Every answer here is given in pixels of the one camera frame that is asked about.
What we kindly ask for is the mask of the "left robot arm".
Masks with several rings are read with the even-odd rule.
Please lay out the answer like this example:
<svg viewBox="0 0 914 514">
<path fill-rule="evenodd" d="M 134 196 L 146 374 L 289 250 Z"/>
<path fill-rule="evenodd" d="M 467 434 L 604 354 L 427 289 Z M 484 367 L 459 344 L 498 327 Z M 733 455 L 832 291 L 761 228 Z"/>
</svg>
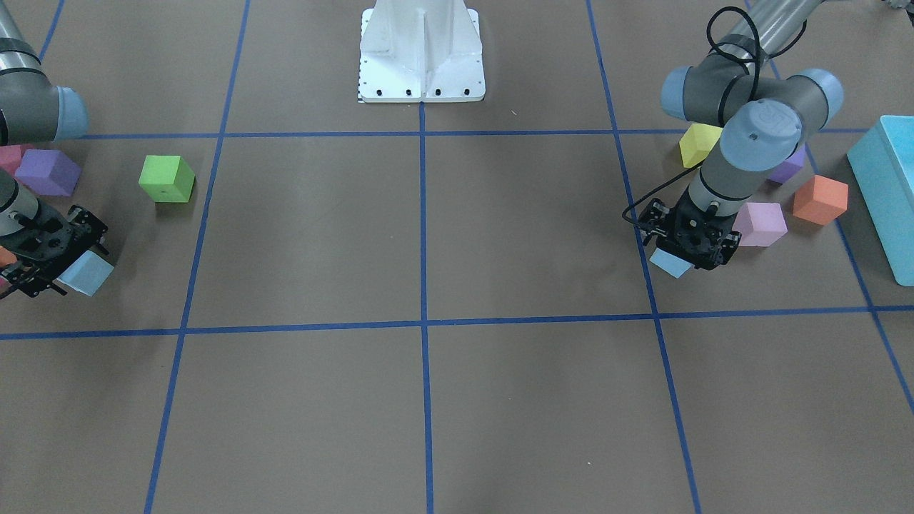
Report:
<svg viewBox="0 0 914 514">
<path fill-rule="evenodd" d="M 803 35 L 817 1 L 758 1 L 734 7 L 740 22 L 725 36 L 705 37 L 708 55 L 695 67 L 674 69 L 661 91 L 672 117 L 715 126 L 721 136 L 708 156 L 689 166 L 688 188 L 672 207 L 655 192 L 643 211 L 623 212 L 654 243 L 651 263 L 679 278 L 691 269 L 724 266 L 740 246 L 735 219 L 781 163 L 828 126 L 845 101 L 842 82 L 825 69 L 803 69 L 785 79 L 761 75 Z"/>
</svg>

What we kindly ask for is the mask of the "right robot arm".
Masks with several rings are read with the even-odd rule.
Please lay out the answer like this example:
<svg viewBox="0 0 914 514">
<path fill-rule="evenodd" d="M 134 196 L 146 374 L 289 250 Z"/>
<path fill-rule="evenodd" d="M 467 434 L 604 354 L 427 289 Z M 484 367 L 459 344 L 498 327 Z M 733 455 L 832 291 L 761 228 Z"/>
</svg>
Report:
<svg viewBox="0 0 914 514">
<path fill-rule="evenodd" d="M 58 142 L 85 136 L 89 127 L 85 103 L 71 88 L 46 77 L 36 50 L 26 41 L 6 4 L 1 4 L 2 147 Z M 16 260 L 2 266 L 2 297 L 19 291 L 28 297 L 53 290 L 69 269 L 85 270 L 87 253 L 107 255 L 108 226 L 94 213 L 73 205 L 61 214 L 20 184 L 6 170 L 1 186 L 2 248 Z"/>
</svg>

